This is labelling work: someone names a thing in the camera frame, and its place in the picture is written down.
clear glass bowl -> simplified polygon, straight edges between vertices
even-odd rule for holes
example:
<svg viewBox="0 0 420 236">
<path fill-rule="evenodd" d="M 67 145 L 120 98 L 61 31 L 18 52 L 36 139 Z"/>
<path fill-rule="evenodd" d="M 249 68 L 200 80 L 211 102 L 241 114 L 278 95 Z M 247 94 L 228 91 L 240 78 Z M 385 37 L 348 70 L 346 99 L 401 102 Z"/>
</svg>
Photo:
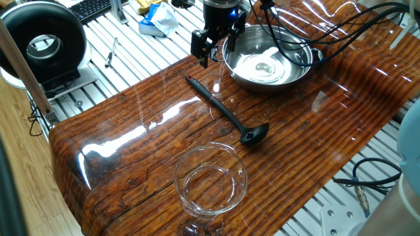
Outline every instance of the clear glass bowl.
<svg viewBox="0 0 420 236">
<path fill-rule="evenodd" d="M 213 219 L 232 210 L 245 196 L 248 173 L 235 150 L 209 142 L 189 151 L 175 169 L 175 188 L 184 210 Z"/>
</svg>

robotic arm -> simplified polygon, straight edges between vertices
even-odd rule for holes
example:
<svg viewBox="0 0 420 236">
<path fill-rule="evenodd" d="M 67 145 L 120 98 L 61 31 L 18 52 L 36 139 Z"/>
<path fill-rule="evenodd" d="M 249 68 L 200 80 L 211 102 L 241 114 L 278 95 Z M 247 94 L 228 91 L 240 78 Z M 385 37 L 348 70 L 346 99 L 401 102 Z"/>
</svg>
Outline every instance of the robotic arm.
<svg viewBox="0 0 420 236">
<path fill-rule="evenodd" d="M 199 59 L 199 63 L 207 68 L 207 60 L 211 49 L 217 42 L 228 37 L 227 48 L 235 50 L 235 42 L 245 31 L 246 15 L 239 13 L 242 0 L 203 0 L 203 16 L 205 26 L 203 30 L 194 30 L 191 40 L 191 54 Z M 191 0 L 172 0 L 176 7 L 188 8 Z"/>
</svg>

black silicone ladle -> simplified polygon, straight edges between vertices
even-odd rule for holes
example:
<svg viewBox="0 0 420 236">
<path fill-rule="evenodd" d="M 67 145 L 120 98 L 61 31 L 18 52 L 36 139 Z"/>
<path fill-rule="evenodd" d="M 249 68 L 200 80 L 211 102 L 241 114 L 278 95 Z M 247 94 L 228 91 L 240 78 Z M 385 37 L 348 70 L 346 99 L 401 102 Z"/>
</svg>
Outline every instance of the black silicone ladle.
<svg viewBox="0 0 420 236">
<path fill-rule="evenodd" d="M 223 115 L 227 116 L 233 124 L 241 131 L 241 144 L 254 144 L 260 142 L 268 132 L 270 125 L 268 123 L 259 125 L 254 128 L 244 127 L 238 119 L 226 108 L 217 98 L 215 98 L 200 82 L 191 76 L 185 77 L 188 83 L 204 98 L 209 100 Z"/>
</svg>

glossy wooden tabletop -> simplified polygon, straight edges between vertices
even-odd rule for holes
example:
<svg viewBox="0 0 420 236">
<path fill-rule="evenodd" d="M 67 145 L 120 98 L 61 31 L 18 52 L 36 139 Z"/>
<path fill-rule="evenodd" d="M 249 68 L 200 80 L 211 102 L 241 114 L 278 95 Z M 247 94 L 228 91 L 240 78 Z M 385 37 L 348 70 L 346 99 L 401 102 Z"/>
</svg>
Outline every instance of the glossy wooden tabletop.
<svg viewBox="0 0 420 236">
<path fill-rule="evenodd" d="M 316 2 L 288 1 L 282 9 L 290 14 L 283 16 L 315 37 L 323 23 L 342 22 L 358 7 L 319 3 L 325 12 Z M 344 33 L 350 27 L 357 26 Z M 189 56 L 51 130 L 63 197 L 86 235 L 188 235 L 191 224 L 214 235 L 273 235 L 420 89 L 419 41 L 407 35 L 389 50 L 400 30 L 376 25 L 272 94 L 246 91 L 223 63 L 203 69 Z M 337 47 L 321 49 L 328 55 Z M 245 126 L 270 123 L 267 137 L 241 145 L 240 132 L 192 90 L 186 75 Z M 212 222 L 185 213 L 173 184 L 178 160 L 209 141 L 235 148 L 249 175 L 241 203 Z"/>
</svg>

stainless steel bowl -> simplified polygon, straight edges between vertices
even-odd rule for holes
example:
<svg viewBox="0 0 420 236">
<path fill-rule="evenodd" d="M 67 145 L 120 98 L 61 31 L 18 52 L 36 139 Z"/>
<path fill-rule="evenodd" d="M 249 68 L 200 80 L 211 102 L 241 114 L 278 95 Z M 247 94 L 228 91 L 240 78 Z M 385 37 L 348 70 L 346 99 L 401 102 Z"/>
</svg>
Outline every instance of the stainless steel bowl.
<svg viewBox="0 0 420 236">
<path fill-rule="evenodd" d="M 276 37 L 279 38 L 278 27 L 273 26 Z M 304 41 L 280 28 L 282 39 L 289 42 Z M 306 46 L 283 43 L 284 52 L 300 63 L 312 63 L 311 49 Z M 224 42 L 223 59 L 229 68 L 230 75 L 241 86 L 257 92 L 273 92 L 290 85 L 304 76 L 310 67 L 297 66 L 284 58 L 269 36 L 260 25 L 247 26 L 245 33 L 236 41 L 234 52 L 227 50 Z"/>
</svg>

